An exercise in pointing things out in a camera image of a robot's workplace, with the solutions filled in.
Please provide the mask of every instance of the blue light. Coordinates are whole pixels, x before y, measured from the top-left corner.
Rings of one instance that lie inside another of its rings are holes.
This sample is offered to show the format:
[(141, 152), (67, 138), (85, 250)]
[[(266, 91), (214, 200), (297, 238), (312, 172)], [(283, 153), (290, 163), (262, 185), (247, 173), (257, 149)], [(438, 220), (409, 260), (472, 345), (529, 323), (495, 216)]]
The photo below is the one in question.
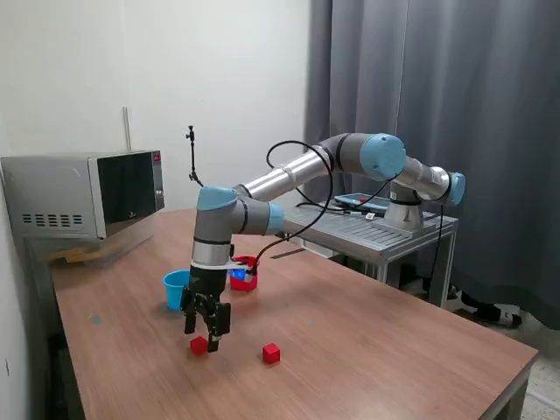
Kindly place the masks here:
[(231, 277), (239, 278), (245, 280), (245, 269), (231, 269), (229, 271)]

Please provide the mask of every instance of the black cable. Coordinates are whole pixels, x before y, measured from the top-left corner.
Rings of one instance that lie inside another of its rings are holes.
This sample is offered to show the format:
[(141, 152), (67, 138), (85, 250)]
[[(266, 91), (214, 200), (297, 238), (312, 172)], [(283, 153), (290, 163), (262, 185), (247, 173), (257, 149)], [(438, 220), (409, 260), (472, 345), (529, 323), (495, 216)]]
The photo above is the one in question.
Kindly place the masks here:
[(437, 234), (437, 246), (436, 246), (436, 254), (434, 255), (434, 261), (431, 265), (431, 274), (430, 280), (434, 278), (434, 271), (436, 270), (436, 261), (438, 260), (439, 254), (439, 244), (441, 243), (441, 230), (444, 226), (444, 207), (439, 207), (439, 233)]
[[(328, 172), (328, 175), (329, 175), (329, 195), (328, 195), (328, 198), (326, 199), (326, 202), (328, 203), (329, 201), (331, 201), (331, 199), (333, 198), (333, 190), (334, 190), (333, 171), (331, 170), (331, 167), (329, 166), (329, 164), (326, 162), (325, 158), (322, 157), (321, 154), (318, 151), (316, 151), (315, 149), (313, 149), (309, 144), (299, 142), (298, 140), (286, 140), (286, 141), (283, 141), (283, 142), (280, 142), (280, 143), (276, 143), (269, 149), (269, 152), (266, 155), (267, 156), (267, 162), (268, 162), (268, 158), (270, 156), (270, 153), (274, 149), (276, 149), (277, 147), (280, 147), (280, 146), (285, 145), (285, 144), (299, 144), (299, 145), (302, 145), (302, 146), (308, 148), (309, 150), (314, 151), (317, 154), (317, 156), (321, 159), (321, 161), (325, 165), (325, 168), (327, 169), (327, 172)], [(275, 245), (277, 245), (279, 243), (282, 243), (284, 241), (288, 241), (291, 238), (294, 238), (298, 235), (301, 235), (303, 232), (305, 232), (307, 229), (309, 229), (311, 226), (313, 226), (315, 223), (317, 223), (321, 217), (323, 217), (323, 214), (325, 214), (326, 209), (327, 209), (326, 206), (322, 207), (321, 211), (319, 212), (317, 217), (315, 219), (313, 219), (313, 221), (311, 223), (309, 223), (306, 226), (299, 229), (295, 234), (287, 234), (284, 238), (282, 238), (278, 241), (274, 241), (274, 242), (268, 244), (263, 249), (261, 249), (261, 251), (256, 255), (255, 263), (253, 264), (253, 268), (250, 270), (250, 273), (253, 274), (253, 275), (256, 274), (256, 267), (258, 266), (259, 260), (261, 259), (261, 256), (263, 256), (263, 254), (266, 251), (268, 251), (269, 249), (271, 249), (272, 247), (274, 247)]]
[(189, 133), (185, 137), (187, 140), (191, 140), (191, 173), (189, 173), (189, 179), (195, 181), (199, 186), (204, 186), (194, 169), (194, 130), (192, 125), (189, 125)]
[[(320, 158), (322, 158), (322, 157), (317, 153), (317, 151), (316, 151), (315, 149), (313, 149), (312, 147), (309, 146), (309, 144), (306, 144), (305, 146), (307, 146), (308, 149), (311, 149), (312, 151), (314, 151), (314, 152), (317, 154), (317, 156), (319, 156)], [(275, 167), (275, 166), (270, 162), (270, 153), (272, 153), (273, 150), (274, 150), (274, 149), (269, 149), (268, 153), (266, 154), (266, 163), (268, 164), (268, 166), (269, 166), (270, 168), (274, 168), (274, 167)], [(379, 190), (377, 190), (375, 193), (373, 193), (373, 194), (371, 195), (371, 197), (369, 197), (368, 199), (366, 199), (363, 203), (356, 204), (356, 205), (353, 205), (353, 206), (350, 206), (350, 207), (346, 207), (346, 208), (331, 208), (331, 207), (328, 207), (329, 201), (330, 201), (330, 200), (328, 200), (324, 206), (321, 206), (319, 203), (316, 203), (315, 201), (313, 201), (312, 199), (310, 199), (309, 197), (307, 197), (307, 196), (304, 194), (304, 192), (301, 191), (299, 188), (296, 188), (296, 191), (299, 193), (299, 195), (301, 195), (304, 199), (306, 199), (306, 200), (308, 201), (307, 203), (299, 203), (299, 204), (296, 205), (296, 207), (301, 207), (301, 206), (315, 206), (315, 207), (319, 207), (319, 208), (325, 208), (325, 207), (326, 207), (326, 210), (328, 210), (328, 211), (330, 211), (330, 212), (352, 212), (352, 211), (358, 209), (358, 207), (363, 206), (364, 204), (367, 204), (369, 201), (373, 200), (373, 199), (375, 198), (375, 196), (376, 196), (377, 194), (379, 194), (379, 193), (382, 191), (382, 189), (385, 188), (385, 186), (386, 186), (391, 180), (392, 180), (392, 179), (386, 181), (385, 184), (383, 184)]]

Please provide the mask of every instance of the microwave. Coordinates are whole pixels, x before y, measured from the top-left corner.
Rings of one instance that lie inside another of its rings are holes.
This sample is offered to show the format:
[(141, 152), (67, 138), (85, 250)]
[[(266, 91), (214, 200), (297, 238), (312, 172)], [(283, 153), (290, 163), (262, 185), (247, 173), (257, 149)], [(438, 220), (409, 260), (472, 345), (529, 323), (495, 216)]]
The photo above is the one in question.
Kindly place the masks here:
[(1, 157), (23, 237), (105, 239), (164, 208), (159, 150)]

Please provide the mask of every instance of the light blue joint cover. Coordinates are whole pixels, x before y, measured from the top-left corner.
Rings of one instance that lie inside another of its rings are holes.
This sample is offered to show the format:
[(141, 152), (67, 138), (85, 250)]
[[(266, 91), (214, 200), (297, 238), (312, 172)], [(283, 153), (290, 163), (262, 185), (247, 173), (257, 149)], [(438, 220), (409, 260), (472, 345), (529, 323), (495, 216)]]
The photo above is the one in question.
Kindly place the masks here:
[(390, 134), (374, 134), (360, 148), (361, 167), (377, 181), (396, 177), (403, 170), (405, 160), (403, 142)]
[(460, 172), (454, 172), (451, 175), (451, 187), (447, 196), (447, 206), (456, 206), (465, 195), (466, 178)]
[(266, 228), (266, 235), (275, 235), (284, 230), (284, 209), (274, 203), (269, 203), (269, 206), (269, 225)]
[(197, 210), (216, 210), (237, 201), (237, 192), (221, 186), (204, 186), (199, 192)]

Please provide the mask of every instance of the wooden table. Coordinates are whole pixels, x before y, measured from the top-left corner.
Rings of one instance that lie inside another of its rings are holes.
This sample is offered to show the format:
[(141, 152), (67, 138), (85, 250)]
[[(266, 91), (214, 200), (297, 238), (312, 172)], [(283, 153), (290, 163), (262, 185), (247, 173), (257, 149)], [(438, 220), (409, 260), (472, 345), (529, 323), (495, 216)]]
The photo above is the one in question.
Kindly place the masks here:
[[(158, 214), (110, 268), (52, 270), (88, 420), (519, 417), (536, 350), (290, 243), (256, 290), (224, 292), (231, 333), (194, 356), (162, 285), (190, 265), (193, 220)], [(270, 241), (237, 236), (236, 254)], [(270, 342), (282, 360), (266, 366)]]

